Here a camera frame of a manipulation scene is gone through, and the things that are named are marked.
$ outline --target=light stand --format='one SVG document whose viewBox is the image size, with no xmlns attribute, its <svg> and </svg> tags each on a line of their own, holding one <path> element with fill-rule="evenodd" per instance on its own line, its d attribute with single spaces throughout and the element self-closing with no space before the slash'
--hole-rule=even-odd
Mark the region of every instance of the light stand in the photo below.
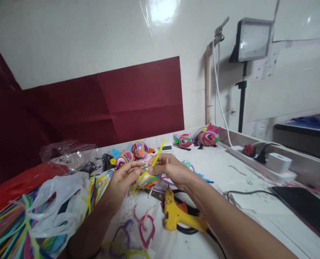
<svg viewBox="0 0 320 259">
<path fill-rule="evenodd" d="M 238 89 L 241 89 L 238 125 L 240 133 L 243 131 L 247 62 L 268 56 L 272 28 L 272 21 L 243 18 L 238 22 L 236 44 L 229 62 L 244 64 L 243 80 L 236 83 Z"/>
</svg>

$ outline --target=wrist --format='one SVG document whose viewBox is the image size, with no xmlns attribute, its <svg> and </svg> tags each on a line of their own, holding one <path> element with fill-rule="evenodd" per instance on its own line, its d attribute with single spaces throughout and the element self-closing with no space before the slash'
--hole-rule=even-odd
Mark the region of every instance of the wrist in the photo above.
<svg viewBox="0 0 320 259">
<path fill-rule="evenodd" d="M 200 185 L 204 184 L 205 181 L 190 169 L 188 171 L 189 173 L 185 178 L 183 186 L 185 191 L 192 192 L 195 188 L 200 188 Z"/>
</svg>

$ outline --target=blue cloth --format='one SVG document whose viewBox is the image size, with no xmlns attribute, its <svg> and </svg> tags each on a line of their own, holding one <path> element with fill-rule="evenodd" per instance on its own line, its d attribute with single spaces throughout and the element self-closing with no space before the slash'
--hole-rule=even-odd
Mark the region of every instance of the blue cloth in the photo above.
<svg viewBox="0 0 320 259">
<path fill-rule="evenodd" d="M 308 124 L 313 124 L 313 125 L 320 125 L 320 118 L 319 117 L 299 117 L 299 118 L 295 118 L 293 119 L 295 121 L 299 121 L 299 122 L 305 122 Z"/>
</svg>

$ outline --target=white plastic bag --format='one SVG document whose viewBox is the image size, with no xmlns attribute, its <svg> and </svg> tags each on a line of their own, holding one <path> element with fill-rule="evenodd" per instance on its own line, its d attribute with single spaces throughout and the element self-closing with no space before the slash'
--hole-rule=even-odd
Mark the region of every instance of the white plastic bag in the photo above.
<svg viewBox="0 0 320 259">
<path fill-rule="evenodd" d="M 90 181 L 88 173 L 77 172 L 69 176 L 56 176 L 47 180 L 40 187 L 32 206 L 26 211 L 26 216 L 38 220 L 30 235 L 35 238 L 44 238 L 65 234 L 73 234 L 79 227 L 87 204 L 82 200 L 88 199 Z M 56 198 L 45 209 L 44 213 L 32 213 L 35 209 L 56 193 Z M 61 206 L 70 198 L 67 210 L 58 214 Z"/>
</svg>

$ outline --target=hand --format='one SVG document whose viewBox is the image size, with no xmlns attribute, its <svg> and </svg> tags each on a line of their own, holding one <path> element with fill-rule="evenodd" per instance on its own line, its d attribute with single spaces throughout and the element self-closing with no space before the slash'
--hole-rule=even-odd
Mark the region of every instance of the hand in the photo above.
<svg viewBox="0 0 320 259">
<path fill-rule="evenodd" d="M 144 165 L 145 163 L 141 161 L 128 162 L 113 173 L 110 183 L 101 197 L 101 203 L 103 203 L 113 215 L 117 214 L 122 206 L 130 185 L 136 181 L 141 174 L 145 173 L 141 168 Z"/>
<path fill-rule="evenodd" d="M 180 190 L 184 190 L 192 178 L 198 177 L 172 154 L 160 154 L 155 166 L 152 167 L 154 160 L 155 156 L 148 163 L 148 172 L 152 175 L 167 175 Z"/>
</svg>

